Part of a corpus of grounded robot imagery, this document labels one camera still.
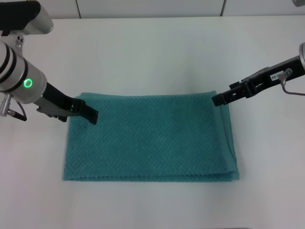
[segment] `wire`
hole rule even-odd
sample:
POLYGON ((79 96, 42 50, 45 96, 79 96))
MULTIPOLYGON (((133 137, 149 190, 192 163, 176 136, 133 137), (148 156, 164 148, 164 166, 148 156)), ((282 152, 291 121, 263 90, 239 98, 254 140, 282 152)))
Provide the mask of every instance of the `wire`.
POLYGON ((25 111, 24 111, 24 109, 23 109, 21 103, 19 103, 18 101, 16 101, 16 102, 17 102, 17 104, 19 105, 20 109, 22 110, 23 116, 25 117, 25 119, 27 119, 27 115, 26 115, 26 113, 25 113, 25 111))
POLYGON ((305 96, 305 94, 303 94, 303 93, 288 92, 288 91, 286 90, 286 88, 285 88, 284 85, 282 85, 282 89, 283 89, 283 91, 284 91, 286 94, 295 94, 295 95, 302 95, 302 96, 305 96))

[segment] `folded towel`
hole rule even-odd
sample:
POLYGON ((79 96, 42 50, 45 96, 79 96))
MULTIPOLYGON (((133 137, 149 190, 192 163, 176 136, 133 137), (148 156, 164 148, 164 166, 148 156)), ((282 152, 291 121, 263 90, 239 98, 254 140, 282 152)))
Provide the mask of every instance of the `folded towel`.
POLYGON ((215 182, 239 178, 229 107, 216 92, 82 93, 97 125, 71 117, 64 180, 215 182))

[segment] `white wall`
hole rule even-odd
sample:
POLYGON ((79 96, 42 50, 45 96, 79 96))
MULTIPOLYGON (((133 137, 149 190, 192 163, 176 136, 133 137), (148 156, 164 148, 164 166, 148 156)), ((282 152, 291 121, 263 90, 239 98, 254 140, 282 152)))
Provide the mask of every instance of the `white wall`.
POLYGON ((305 15, 292 0, 227 0, 223 16, 305 15))
POLYGON ((82 18, 220 16, 224 0, 78 0, 82 18))
MULTIPOLYGON (((224 0, 38 0, 52 18, 220 16, 224 0)), ((227 0, 223 16, 305 15, 292 0, 227 0)))

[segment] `cable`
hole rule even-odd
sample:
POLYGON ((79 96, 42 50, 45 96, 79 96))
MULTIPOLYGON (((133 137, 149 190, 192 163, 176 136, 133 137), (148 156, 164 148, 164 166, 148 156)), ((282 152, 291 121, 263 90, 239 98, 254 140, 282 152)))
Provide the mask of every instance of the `cable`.
POLYGON ((23 113, 23 116, 25 117, 25 120, 27 120, 27 119, 28 119, 28 118, 27 118, 27 115, 26 115, 26 113, 25 113, 25 111, 24 111, 24 109, 23 109, 21 103, 19 103, 18 101, 16 101, 16 102, 17 102, 17 104, 19 105, 20 109, 22 110, 22 113, 23 113))
POLYGON ((285 85, 282 85, 282 89, 283 91, 286 93, 286 94, 295 94, 295 95, 302 95, 302 96, 305 96, 305 94, 303 93, 297 93, 297 92, 288 92, 285 88, 285 85))
POLYGON ((22 121, 27 121, 28 118, 27 118, 27 115, 25 114, 25 111, 24 111, 22 105, 21 105, 19 102, 17 102, 17 104, 18 104, 19 107, 21 108, 21 110, 22 110, 22 112, 23 112, 23 115, 19 114, 19 113, 16 112, 16 111, 11 110, 11 109, 8 110, 8 115, 9 115, 9 116, 12 116, 13 118, 17 118, 17 119, 19 119, 19 120, 22 120, 22 121))

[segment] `teal towel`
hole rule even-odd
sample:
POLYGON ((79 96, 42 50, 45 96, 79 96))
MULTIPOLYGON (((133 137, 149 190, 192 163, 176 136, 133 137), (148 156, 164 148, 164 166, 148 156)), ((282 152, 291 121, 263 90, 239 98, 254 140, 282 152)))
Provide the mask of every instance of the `teal towel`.
POLYGON ((71 117, 64 180, 215 182, 239 178, 229 107, 216 92, 115 96, 82 93, 97 125, 71 117))

